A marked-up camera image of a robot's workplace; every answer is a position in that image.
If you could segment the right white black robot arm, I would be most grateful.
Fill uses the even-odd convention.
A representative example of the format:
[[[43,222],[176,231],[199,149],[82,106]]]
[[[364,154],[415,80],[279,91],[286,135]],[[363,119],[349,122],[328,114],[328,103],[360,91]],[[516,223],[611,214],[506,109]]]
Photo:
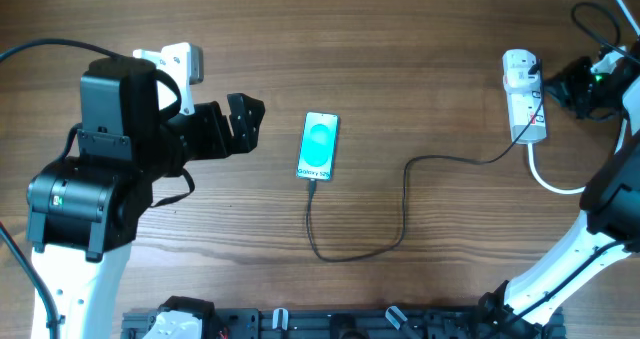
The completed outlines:
[[[482,313],[490,336],[529,338],[606,267],[639,251],[639,81],[622,96],[633,136],[586,185],[567,234],[525,273],[497,290]]]

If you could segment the Galaxy smartphone cyan screen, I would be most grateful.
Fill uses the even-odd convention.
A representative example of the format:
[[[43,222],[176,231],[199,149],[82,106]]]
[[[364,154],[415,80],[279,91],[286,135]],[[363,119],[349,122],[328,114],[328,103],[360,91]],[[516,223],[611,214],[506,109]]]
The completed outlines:
[[[308,112],[305,116],[296,176],[329,181],[337,145],[339,116]]]

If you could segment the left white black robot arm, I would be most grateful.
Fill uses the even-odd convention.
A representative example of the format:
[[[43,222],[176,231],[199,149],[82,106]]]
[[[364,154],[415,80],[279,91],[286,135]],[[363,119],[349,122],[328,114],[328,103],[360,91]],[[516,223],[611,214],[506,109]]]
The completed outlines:
[[[61,338],[106,338],[118,286],[142,214],[156,206],[154,183],[186,175],[192,160],[252,151],[265,105],[243,93],[190,115],[161,107],[158,89],[176,91],[169,74],[148,60],[93,61],[80,83],[82,120],[63,152],[27,190],[32,262],[56,310],[47,318]]]

